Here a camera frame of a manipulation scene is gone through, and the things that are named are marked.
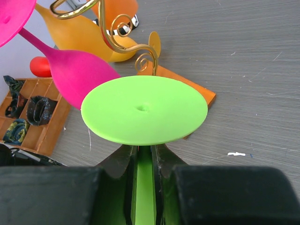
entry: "red ball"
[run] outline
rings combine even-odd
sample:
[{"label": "red ball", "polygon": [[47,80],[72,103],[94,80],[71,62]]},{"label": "red ball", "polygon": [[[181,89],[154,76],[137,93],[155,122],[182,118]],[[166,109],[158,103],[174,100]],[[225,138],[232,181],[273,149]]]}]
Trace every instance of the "red ball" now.
[{"label": "red ball", "polygon": [[33,58],[30,62],[30,70],[37,77],[51,77],[50,65],[46,57]]}]

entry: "rolled fabric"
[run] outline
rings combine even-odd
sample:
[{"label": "rolled fabric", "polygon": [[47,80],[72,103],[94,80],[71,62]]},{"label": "rolled fabric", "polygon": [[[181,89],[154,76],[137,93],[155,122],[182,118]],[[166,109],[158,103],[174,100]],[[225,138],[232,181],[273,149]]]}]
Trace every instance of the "rolled fabric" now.
[{"label": "rolled fabric", "polygon": [[11,123],[8,130],[4,134],[3,141],[6,144],[21,145],[30,124],[24,119],[16,119]]},{"label": "rolled fabric", "polygon": [[22,89],[24,81],[17,81],[11,76],[3,76],[5,83],[9,86],[10,94],[14,97],[15,94]]},{"label": "rolled fabric", "polygon": [[5,110],[5,116],[18,119],[27,103],[27,99],[20,93],[15,92],[13,100]]},{"label": "rolled fabric", "polygon": [[57,101],[43,96],[31,97],[26,112],[27,120],[31,125],[40,126],[49,123]]}]

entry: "green wine glass base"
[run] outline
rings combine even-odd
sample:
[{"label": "green wine glass base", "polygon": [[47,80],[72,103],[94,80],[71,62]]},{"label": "green wine glass base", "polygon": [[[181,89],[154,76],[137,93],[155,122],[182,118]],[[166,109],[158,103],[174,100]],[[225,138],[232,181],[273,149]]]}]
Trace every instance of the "green wine glass base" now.
[{"label": "green wine glass base", "polygon": [[204,97],[183,82],[159,76],[108,81],[84,99],[81,114],[98,136],[127,145],[168,143],[194,132],[205,120]]}]

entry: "wooden tray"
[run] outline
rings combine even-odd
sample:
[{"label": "wooden tray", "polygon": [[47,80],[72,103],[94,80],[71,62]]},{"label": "wooden tray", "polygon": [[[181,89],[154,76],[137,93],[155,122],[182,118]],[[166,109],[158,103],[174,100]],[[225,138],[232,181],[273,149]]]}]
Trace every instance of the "wooden tray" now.
[{"label": "wooden tray", "polygon": [[[52,154],[54,146],[60,135],[65,120],[71,109],[71,105],[61,96],[56,89],[52,78],[33,78],[18,79],[25,81],[20,93],[27,99],[33,96],[44,96],[57,101],[53,115],[47,125],[30,126],[21,146],[16,146],[22,150],[31,151],[40,155],[49,156]],[[12,101],[10,92],[4,98],[0,106],[0,142],[3,143],[3,136],[9,125],[15,120],[5,117],[6,108]],[[21,119],[27,119],[26,111],[29,101],[27,101],[24,110],[20,116]]]}]

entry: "wood grain table surface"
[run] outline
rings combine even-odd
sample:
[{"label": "wood grain table surface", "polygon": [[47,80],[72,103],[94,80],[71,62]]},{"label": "wood grain table surface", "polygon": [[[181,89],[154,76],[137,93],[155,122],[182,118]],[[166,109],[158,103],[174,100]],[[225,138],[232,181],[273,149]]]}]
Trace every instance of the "wood grain table surface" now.
[{"label": "wood grain table surface", "polygon": [[[159,64],[217,93],[204,124],[169,148],[194,165],[278,168],[300,196],[300,1],[138,2],[140,25],[130,37],[147,43],[156,30]],[[134,61],[113,66],[135,75]],[[94,166],[119,146],[89,135],[72,109],[52,158]]]}]

